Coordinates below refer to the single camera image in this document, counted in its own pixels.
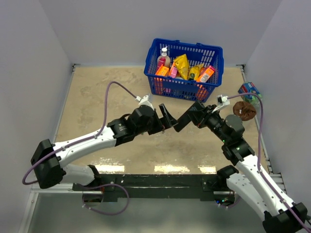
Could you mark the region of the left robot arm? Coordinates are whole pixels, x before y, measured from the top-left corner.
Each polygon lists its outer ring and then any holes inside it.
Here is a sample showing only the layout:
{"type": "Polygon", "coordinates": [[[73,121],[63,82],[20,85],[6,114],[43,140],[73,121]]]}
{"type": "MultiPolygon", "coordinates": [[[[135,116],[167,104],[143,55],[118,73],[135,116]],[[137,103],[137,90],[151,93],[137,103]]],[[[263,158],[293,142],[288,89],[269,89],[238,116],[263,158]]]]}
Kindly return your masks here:
{"type": "Polygon", "coordinates": [[[101,179],[96,167],[76,166],[73,162],[98,150],[131,142],[142,133],[152,135],[175,126],[177,120],[165,105],[161,104],[159,107],[162,117],[152,107],[141,105],[131,114],[109,122],[103,130],[55,144],[48,139],[41,141],[31,158],[39,187],[47,189],[61,182],[72,182],[89,190],[98,189],[101,179]]]}

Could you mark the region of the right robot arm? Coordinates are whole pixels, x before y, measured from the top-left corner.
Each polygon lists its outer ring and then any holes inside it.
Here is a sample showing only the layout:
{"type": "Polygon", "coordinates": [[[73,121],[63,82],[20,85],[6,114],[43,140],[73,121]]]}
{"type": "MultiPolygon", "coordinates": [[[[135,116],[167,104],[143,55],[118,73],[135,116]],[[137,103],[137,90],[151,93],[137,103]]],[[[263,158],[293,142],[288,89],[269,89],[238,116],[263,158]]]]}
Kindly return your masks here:
{"type": "Polygon", "coordinates": [[[178,120],[174,129],[179,132],[190,122],[198,128],[208,127],[222,142],[222,151],[232,164],[218,170],[219,189],[234,191],[260,217],[267,233],[296,233],[305,225],[308,210],[295,203],[270,177],[260,158],[243,138],[244,126],[236,115],[221,118],[221,106],[204,106],[196,101],[178,120]]]}

